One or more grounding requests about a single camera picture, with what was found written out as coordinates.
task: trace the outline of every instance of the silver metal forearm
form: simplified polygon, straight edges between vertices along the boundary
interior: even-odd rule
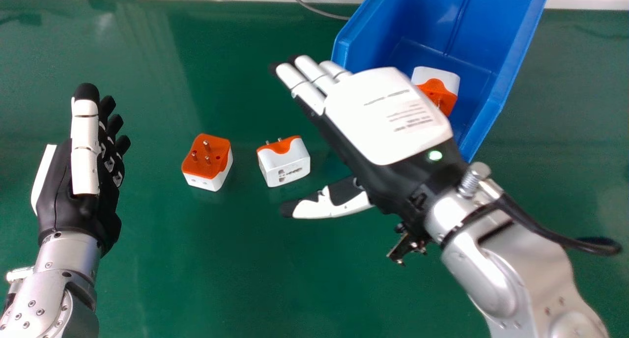
[[[502,193],[492,180],[473,188],[445,193],[426,229],[443,248],[443,264],[485,316],[492,338],[607,338],[577,291],[566,251],[486,207]],[[469,221],[474,213],[479,216]]]
[[[7,273],[16,295],[0,319],[0,338],[97,338],[100,257],[96,239],[85,233],[46,237],[33,267]]]

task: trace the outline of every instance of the robotic hand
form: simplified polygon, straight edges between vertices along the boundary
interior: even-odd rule
[[[377,206],[402,220],[387,256],[403,265],[436,243],[493,338],[608,337],[575,287],[564,247],[614,255],[620,245],[537,224],[485,164],[461,158],[449,121],[407,76],[393,67],[353,75],[308,56],[273,72],[354,174],[286,202],[282,215],[320,219]]]
[[[100,100],[94,85],[82,84],[71,103],[70,139],[46,147],[31,194],[37,261],[7,273],[0,338],[98,336],[96,272],[120,235],[118,189],[131,142],[116,139],[118,114],[107,120],[116,107],[111,96]]]

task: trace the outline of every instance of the blue plastic bin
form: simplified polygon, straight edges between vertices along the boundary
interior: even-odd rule
[[[461,77],[450,115],[470,161],[500,114],[546,0],[365,0],[332,60],[352,72],[426,65]]]

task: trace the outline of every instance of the orange and white adapter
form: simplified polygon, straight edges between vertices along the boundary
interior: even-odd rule
[[[190,186],[216,192],[223,186],[232,163],[229,140],[199,134],[181,164],[181,172]]]
[[[461,78],[453,72],[429,67],[416,67],[411,77],[411,82],[446,116],[450,116],[457,102],[460,81]]]
[[[267,186],[277,187],[310,173],[310,154],[299,135],[258,148],[260,171]]]

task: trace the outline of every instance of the green table surface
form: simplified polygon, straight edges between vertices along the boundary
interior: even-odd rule
[[[121,238],[96,286],[102,338],[489,336],[438,248],[406,268],[386,259],[395,217],[279,217],[347,170],[267,65],[328,58],[342,22],[292,3],[0,0],[0,23],[0,271],[34,262],[30,189],[44,145],[69,135],[78,83],[116,98],[133,142]],[[476,156],[549,228],[625,245],[628,27],[621,12],[545,12]],[[233,146],[218,193],[180,172],[201,132]],[[255,150],[294,134],[312,174],[268,189]],[[569,255],[582,296],[626,337],[629,255]]]

